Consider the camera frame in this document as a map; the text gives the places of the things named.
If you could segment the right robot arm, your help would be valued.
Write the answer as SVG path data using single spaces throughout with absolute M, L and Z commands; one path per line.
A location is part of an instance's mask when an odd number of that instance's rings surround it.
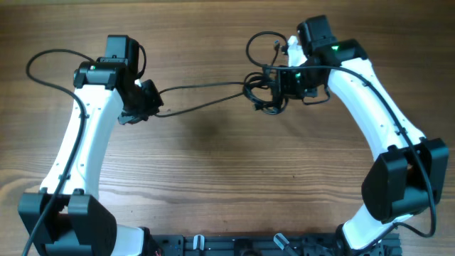
M 373 165 L 361 186 L 363 204 L 340 225 L 332 253 L 360 255 L 378 249 L 386 235 L 421 212 L 437 222 L 436 206 L 449 160 L 441 139 L 427 139 L 403 115 L 378 80 L 362 46 L 339 41 L 325 16 L 309 18 L 287 40 L 287 65 L 277 70 L 272 95 L 278 102 L 336 95 L 363 133 Z

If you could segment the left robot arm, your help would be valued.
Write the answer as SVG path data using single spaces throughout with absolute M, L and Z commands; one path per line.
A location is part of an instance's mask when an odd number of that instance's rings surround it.
M 18 213 L 29 238 L 23 253 L 40 255 L 162 255 L 149 229 L 117 223 L 99 202 L 102 162 L 115 124 L 136 124 L 163 102 L 142 80 L 144 48 L 129 36 L 110 35 L 105 54 L 84 57 L 73 78 L 70 121 L 48 175 L 25 193 Z

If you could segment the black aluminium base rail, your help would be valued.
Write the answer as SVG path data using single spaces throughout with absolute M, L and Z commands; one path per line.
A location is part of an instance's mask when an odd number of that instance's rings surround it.
M 324 256 L 357 255 L 349 252 L 333 233 L 309 233 L 287 236 L 279 245 L 271 236 L 204 236 L 155 235 L 156 256 Z

